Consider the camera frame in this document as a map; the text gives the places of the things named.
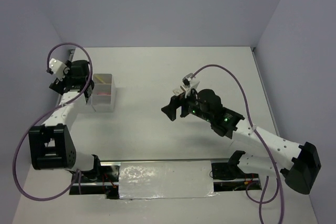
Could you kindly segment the pink transparent case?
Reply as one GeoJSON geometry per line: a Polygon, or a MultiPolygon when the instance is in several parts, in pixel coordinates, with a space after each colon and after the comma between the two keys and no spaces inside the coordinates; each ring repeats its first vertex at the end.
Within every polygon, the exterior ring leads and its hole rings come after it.
{"type": "Polygon", "coordinates": [[[109,92],[98,92],[97,95],[111,95],[109,92]]]}

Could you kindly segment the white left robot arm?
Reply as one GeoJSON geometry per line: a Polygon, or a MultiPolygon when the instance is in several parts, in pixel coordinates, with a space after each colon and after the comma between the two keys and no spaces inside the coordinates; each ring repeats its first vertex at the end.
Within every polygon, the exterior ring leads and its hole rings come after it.
{"type": "Polygon", "coordinates": [[[70,135],[80,110],[87,105],[94,82],[86,60],[61,62],[51,59],[49,66],[56,75],[50,89],[61,95],[59,108],[41,125],[28,131],[31,163],[35,170],[81,170],[83,177],[95,182],[103,174],[97,155],[76,151],[70,135]]]}

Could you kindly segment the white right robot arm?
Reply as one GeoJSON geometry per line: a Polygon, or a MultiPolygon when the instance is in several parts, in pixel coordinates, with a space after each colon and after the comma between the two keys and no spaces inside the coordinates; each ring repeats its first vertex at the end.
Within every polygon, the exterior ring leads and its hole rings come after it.
{"type": "Polygon", "coordinates": [[[193,89],[189,95],[174,95],[161,111],[174,121],[178,108],[182,118],[196,116],[208,122],[217,135],[266,151],[267,157],[256,156],[247,150],[234,151],[228,162],[228,171],[233,177],[244,173],[270,177],[280,174],[288,187],[303,195],[310,194],[321,169],[317,148],[312,143],[291,142],[251,125],[243,115],[224,107],[211,89],[199,92],[193,89]]]}

